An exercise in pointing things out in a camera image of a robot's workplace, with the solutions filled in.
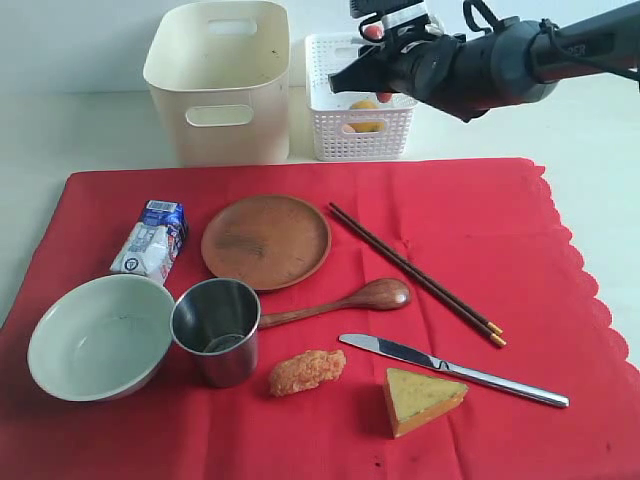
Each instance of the red cloth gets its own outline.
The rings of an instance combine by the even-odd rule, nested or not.
[[[6,479],[637,479],[640,375],[609,329],[543,169],[524,159],[95,172],[67,182],[0,332],[0,476]],[[70,289],[105,275],[147,199],[179,201],[191,236],[166,286],[177,298],[209,277],[200,237],[242,197],[336,202],[505,330],[492,347],[428,294],[395,312],[341,311],[259,335],[256,373],[205,387],[175,346],[132,396],[73,404],[42,393],[29,336]],[[404,278],[330,221],[323,267],[261,295],[266,313],[334,300],[365,281]],[[460,407],[390,438],[385,368],[428,370],[337,341],[345,332],[406,343],[463,366],[568,395],[561,410],[470,384]],[[342,348],[337,382],[284,398],[267,375],[306,349]]]

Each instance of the triangular sponge cake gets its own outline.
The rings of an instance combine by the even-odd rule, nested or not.
[[[397,438],[460,405],[469,387],[388,368],[384,390],[393,436]]]

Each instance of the spoon handle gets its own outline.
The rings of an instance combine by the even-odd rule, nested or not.
[[[342,307],[342,302],[334,302],[325,303],[324,305],[318,305],[317,307],[303,308],[302,310],[295,310],[293,312],[271,313],[269,315],[262,315],[260,317],[258,328],[262,329],[275,327],[276,325],[282,325],[283,323],[294,322],[296,320],[302,320],[303,318],[312,317],[321,313],[338,310]]]

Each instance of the wooden plate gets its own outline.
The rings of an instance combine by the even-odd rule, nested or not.
[[[267,291],[313,274],[330,247],[329,225],[314,206],[286,195],[257,195],[230,205],[211,220],[201,252],[215,276]]]

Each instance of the white table surface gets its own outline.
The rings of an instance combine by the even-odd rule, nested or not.
[[[78,171],[176,167],[148,92],[0,96],[0,322],[53,213]],[[566,81],[534,105],[464,124],[420,105],[404,160],[522,156],[547,168],[598,298],[640,366],[640,95],[611,76]],[[314,161],[304,90],[291,90],[289,161]]]

